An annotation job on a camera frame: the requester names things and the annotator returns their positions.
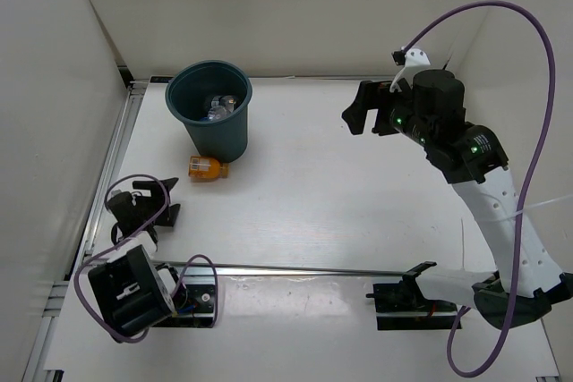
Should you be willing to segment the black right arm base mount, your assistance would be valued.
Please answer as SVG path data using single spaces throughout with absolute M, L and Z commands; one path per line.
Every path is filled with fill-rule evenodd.
M 373 300 L 379 331 L 450 330 L 458 314 L 456 304 L 416 298 L 402 282 L 374 284 L 365 297 Z

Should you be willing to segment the red cap clear bottle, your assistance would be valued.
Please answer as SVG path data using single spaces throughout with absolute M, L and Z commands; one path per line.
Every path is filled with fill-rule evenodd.
M 205 104 L 207 112 L 212 106 L 224 106 L 232 114 L 239 105 L 239 99 L 232 95 L 209 96 Z

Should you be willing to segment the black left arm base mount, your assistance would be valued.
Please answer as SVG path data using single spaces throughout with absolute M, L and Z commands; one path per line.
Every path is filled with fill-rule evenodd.
M 218 288 L 186 276 L 173 299 L 175 313 L 154 325 L 165 328 L 213 328 L 218 319 Z

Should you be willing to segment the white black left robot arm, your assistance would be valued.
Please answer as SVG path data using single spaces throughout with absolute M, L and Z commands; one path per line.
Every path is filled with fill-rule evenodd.
M 170 200 L 179 179 L 134 180 L 131 191 L 106 196 L 115 218 L 112 243 L 120 245 L 106 263 L 92 268 L 88 279 L 104 323 L 119 343 L 143 333 L 181 309 L 188 290 L 175 279 L 163 279 L 152 262 L 158 250 L 157 227 L 173 227 L 180 206 Z

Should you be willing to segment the clear Pepsi bottle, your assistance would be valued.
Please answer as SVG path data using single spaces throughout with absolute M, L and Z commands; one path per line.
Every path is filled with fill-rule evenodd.
M 231 112 L 224 106 L 212 106 L 208 112 L 200 119 L 201 122 L 219 122 L 231 115 Z

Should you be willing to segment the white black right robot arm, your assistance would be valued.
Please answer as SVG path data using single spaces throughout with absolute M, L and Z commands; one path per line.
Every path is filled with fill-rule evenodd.
M 466 120 L 464 95 L 464 84 L 446 70 L 419 72 L 396 89 L 388 81 L 362 81 L 342 118 L 359 135 L 374 110 L 373 133 L 401 133 L 419 144 L 471 212 L 496 269 L 466 272 L 424 262 L 396 284 L 375 285 L 370 296 L 381 312 L 426 311 L 434 301 L 451 302 L 478 310 L 502 328 L 517 272 L 511 324 L 519 327 L 571 299 L 572 275 L 555 263 L 531 222 L 517 212 L 508 157 L 490 129 Z

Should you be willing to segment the orange juice bottle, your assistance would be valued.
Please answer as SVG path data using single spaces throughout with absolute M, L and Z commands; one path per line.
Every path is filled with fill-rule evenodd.
M 229 175 L 229 163 L 219 162 L 213 157 L 191 156 L 188 175 L 196 182 L 211 182 Z

